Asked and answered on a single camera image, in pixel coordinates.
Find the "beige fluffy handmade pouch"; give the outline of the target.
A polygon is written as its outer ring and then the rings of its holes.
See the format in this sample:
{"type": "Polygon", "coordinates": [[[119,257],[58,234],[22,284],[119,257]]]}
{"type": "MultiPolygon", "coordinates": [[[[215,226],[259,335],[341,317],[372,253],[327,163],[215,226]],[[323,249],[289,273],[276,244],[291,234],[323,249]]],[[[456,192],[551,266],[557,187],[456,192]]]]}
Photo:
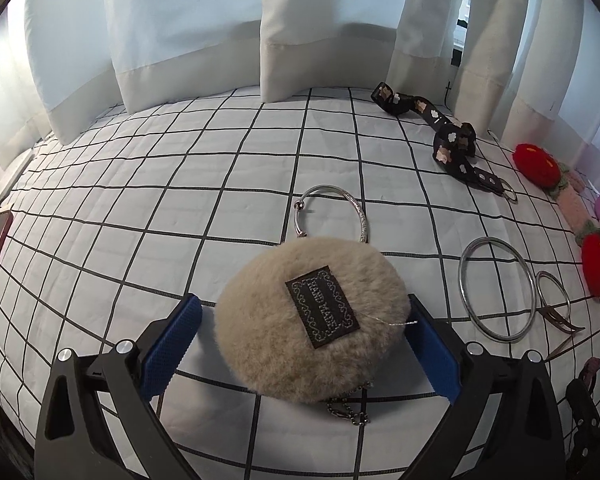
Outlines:
{"type": "Polygon", "coordinates": [[[297,238],[262,252],[226,284],[214,336],[250,390],[312,404],[370,382],[410,315],[404,281],[376,248],[297,238]]]}

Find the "small silver ring clip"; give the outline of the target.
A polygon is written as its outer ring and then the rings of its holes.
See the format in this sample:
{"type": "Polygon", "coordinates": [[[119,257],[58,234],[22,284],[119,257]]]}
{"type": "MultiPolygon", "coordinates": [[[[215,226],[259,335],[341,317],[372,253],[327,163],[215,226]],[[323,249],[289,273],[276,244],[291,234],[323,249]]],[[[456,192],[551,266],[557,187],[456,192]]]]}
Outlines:
{"type": "Polygon", "coordinates": [[[535,288],[541,303],[539,312],[547,322],[567,335],[574,335],[584,331],[583,326],[577,326],[571,322],[572,302],[564,284],[562,284],[562,281],[556,275],[545,270],[539,271],[535,274],[535,288]],[[548,300],[543,290],[544,282],[549,282],[557,289],[562,295],[562,302],[552,304],[548,300]]]}

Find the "white oval object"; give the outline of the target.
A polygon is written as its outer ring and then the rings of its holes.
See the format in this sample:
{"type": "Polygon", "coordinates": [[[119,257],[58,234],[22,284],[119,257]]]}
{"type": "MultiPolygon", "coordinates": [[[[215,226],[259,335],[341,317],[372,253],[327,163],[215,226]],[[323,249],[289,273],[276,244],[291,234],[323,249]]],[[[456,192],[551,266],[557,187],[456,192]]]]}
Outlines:
{"type": "Polygon", "coordinates": [[[17,183],[18,179],[24,173],[24,170],[27,169],[30,162],[34,157],[34,151],[32,148],[28,148],[21,154],[19,154],[7,167],[5,170],[3,177],[0,179],[0,203],[6,198],[6,196],[10,193],[14,185],[17,183]]]}

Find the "large silver bangle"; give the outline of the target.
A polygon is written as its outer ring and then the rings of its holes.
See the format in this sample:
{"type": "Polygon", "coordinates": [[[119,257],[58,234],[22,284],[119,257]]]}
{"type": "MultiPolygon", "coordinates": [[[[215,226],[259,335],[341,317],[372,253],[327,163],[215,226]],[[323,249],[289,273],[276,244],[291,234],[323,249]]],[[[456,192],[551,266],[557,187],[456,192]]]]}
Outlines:
{"type": "Polygon", "coordinates": [[[539,307],[539,293],[538,288],[536,287],[535,275],[533,274],[530,264],[526,261],[526,259],[512,244],[506,242],[506,240],[487,235],[476,237],[469,242],[460,255],[460,262],[457,266],[457,285],[458,291],[460,292],[460,300],[462,300],[462,304],[468,315],[468,318],[471,320],[472,324],[477,327],[477,330],[486,336],[486,338],[498,342],[499,344],[516,344],[517,342],[522,341],[532,329],[535,315],[536,312],[538,312],[539,307]],[[501,249],[503,252],[507,252],[510,256],[512,256],[514,263],[521,268],[522,274],[524,274],[524,278],[526,279],[531,302],[527,321],[524,323],[521,329],[518,330],[518,332],[512,332],[508,325],[509,312],[507,310],[506,296],[500,269],[498,268],[498,262],[494,257],[492,258],[491,266],[493,269],[496,287],[498,288],[498,299],[503,307],[505,332],[499,333],[489,325],[486,325],[486,321],[482,318],[481,314],[477,313],[474,303],[470,299],[467,279],[468,266],[470,260],[475,255],[475,252],[478,252],[480,248],[486,246],[490,247],[489,252],[492,257],[494,256],[493,247],[501,249]]]}

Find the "white curtain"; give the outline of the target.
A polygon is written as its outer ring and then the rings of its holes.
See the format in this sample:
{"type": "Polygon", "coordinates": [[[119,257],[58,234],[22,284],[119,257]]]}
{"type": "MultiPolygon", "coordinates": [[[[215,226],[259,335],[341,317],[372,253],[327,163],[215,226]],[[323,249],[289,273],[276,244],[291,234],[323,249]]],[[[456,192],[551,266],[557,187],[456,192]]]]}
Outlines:
{"type": "Polygon", "coordinates": [[[46,134],[258,86],[393,89],[507,146],[541,145],[600,190],[594,0],[9,0],[0,12],[0,179],[46,134]]]}

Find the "white grid tablecloth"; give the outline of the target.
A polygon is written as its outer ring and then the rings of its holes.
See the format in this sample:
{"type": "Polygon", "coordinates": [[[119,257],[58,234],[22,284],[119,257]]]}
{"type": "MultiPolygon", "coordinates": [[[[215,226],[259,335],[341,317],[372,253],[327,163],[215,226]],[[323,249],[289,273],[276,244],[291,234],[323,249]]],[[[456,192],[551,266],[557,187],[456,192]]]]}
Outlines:
{"type": "MultiPolygon", "coordinates": [[[[312,89],[264,104],[245,88],[129,113],[110,108],[78,140],[38,144],[9,194],[14,222],[0,258],[0,404],[33,442],[50,366],[137,337],[186,292],[204,306],[201,329],[155,410],[206,479],[396,479],[448,404],[401,344],[360,401],[365,427],[324,406],[249,391],[213,335],[215,301],[246,263],[294,236],[292,205],[308,188],[348,191],[370,219],[370,244],[436,318],[467,340],[480,334],[460,300],[457,266],[480,236],[512,244],[532,269],[556,275],[584,327],[573,340],[542,318],[518,344],[535,349],[556,396],[600,356],[600,300],[585,286],[580,249],[558,207],[518,174],[508,148],[477,144],[477,165],[508,182],[518,203],[468,188],[432,159],[432,131],[382,112],[365,90],[312,89]]],[[[501,249],[468,266],[470,299],[505,332],[492,258],[512,332],[527,321],[529,289],[501,249]]]]}

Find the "pink strawberry headband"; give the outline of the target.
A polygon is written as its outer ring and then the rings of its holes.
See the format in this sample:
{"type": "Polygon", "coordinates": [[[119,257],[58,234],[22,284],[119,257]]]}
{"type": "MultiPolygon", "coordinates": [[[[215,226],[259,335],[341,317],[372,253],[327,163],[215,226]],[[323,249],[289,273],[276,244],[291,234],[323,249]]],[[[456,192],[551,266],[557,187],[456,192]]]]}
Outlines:
{"type": "Polygon", "coordinates": [[[521,143],[513,152],[516,168],[555,201],[577,245],[588,291],[600,298],[600,222],[586,208],[582,179],[569,166],[558,162],[537,145],[521,143]]]}

